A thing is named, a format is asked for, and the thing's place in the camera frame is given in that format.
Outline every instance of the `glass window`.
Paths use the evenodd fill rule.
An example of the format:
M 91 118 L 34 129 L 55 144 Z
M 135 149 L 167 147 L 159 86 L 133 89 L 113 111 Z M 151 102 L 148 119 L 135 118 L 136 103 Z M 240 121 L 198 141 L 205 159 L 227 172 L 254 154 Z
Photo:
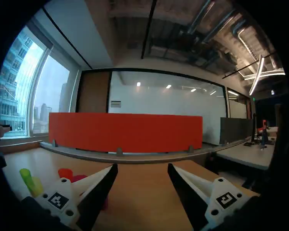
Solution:
M 32 45 L 32 40 L 30 38 L 27 38 L 26 42 L 25 42 L 25 45 L 27 47 L 30 47 Z
M 250 100 L 246 96 L 228 88 L 230 118 L 250 119 Z
M 111 101 L 121 101 L 111 107 Z M 203 141 L 219 145 L 224 89 L 201 80 L 150 72 L 113 72 L 109 113 L 202 116 Z
M 45 51 L 45 48 L 33 42 L 37 38 L 33 38 L 32 34 L 29 36 L 28 32 L 29 29 L 25 27 L 19 33 L 5 58 L 5 62 L 13 65 L 8 66 L 4 62 L 0 73 L 0 124 L 10 124 L 13 128 L 4 136 L 27 135 L 29 93 L 37 65 Z M 27 52 L 21 52 L 23 59 L 12 60 L 23 46 L 27 46 L 24 49 Z
M 70 71 L 48 56 L 35 92 L 32 132 L 47 133 L 50 112 L 67 112 L 63 99 L 67 97 L 66 87 Z
M 27 51 L 24 48 L 21 48 L 21 50 L 18 52 L 18 56 L 23 59 L 26 53 Z

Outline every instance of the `red privacy panel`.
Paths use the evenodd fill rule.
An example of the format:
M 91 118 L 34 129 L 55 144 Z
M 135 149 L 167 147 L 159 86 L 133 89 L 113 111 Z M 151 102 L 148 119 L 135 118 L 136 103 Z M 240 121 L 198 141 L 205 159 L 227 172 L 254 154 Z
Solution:
M 49 141 L 100 152 L 177 152 L 202 146 L 202 117 L 50 113 Z

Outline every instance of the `building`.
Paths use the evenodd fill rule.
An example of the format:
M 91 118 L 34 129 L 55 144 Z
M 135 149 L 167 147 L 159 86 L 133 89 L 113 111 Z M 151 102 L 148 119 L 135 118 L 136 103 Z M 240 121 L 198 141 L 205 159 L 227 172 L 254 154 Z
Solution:
M 21 31 L 8 51 L 0 72 L 0 124 L 10 124 L 13 131 L 5 136 L 25 136 L 26 117 L 19 112 L 16 76 L 33 41 Z
M 51 111 L 52 111 L 52 108 L 51 108 L 51 107 L 47 107 L 47 108 L 46 108 L 46 119 L 47 119 L 46 121 L 47 121 L 47 122 L 49 122 L 49 113 L 50 113 Z
M 66 94 L 66 85 L 67 83 L 62 84 L 60 101 L 59 101 L 59 112 L 67 112 L 68 109 L 65 108 L 64 99 Z
M 39 119 L 39 108 L 36 106 L 34 107 L 33 118 L 34 118 L 34 120 Z
M 41 106 L 40 120 L 47 122 L 47 105 L 46 104 L 42 104 Z

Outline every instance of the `window sill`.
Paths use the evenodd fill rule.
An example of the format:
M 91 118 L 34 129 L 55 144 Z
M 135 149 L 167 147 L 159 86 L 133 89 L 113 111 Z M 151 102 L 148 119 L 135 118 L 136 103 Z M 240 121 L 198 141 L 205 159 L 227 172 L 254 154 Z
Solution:
M 42 135 L 42 136 L 33 136 L 33 137 L 29 137 L 29 136 L 2 137 L 0 139 L 0 146 L 21 144 L 21 143 L 27 143 L 27 142 L 33 142 L 33 141 L 48 142 L 48 134 Z

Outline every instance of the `desk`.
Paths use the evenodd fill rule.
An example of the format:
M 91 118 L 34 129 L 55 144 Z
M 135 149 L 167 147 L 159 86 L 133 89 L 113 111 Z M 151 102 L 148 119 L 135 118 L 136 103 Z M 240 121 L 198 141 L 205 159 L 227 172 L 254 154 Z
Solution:
M 75 175 L 91 175 L 111 164 L 85 161 L 59 155 L 42 148 L 5 155 L 3 171 L 15 191 L 27 191 L 19 169 L 28 168 L 44 187 L 59 179 L 59 168 Z M 194 163 L 174 163 L 188 172 L 213 181 L 218 175 Z M 167 163 L 118 164 L 118 175 L 108 194 L 108 209 L 101 211 L 93 227 L 99 230 L 192 230 L 180 199 L 167 173 Z M 237 186 L 249 196 L 255 192 Z
M 260 150 L 259 145 L 244 146 L 244 143 L 238 144 L 217 152 L 217 156 L 250 167 L 261 170 L 268 169 L 275 145 L 266 145 L 267 148 Z

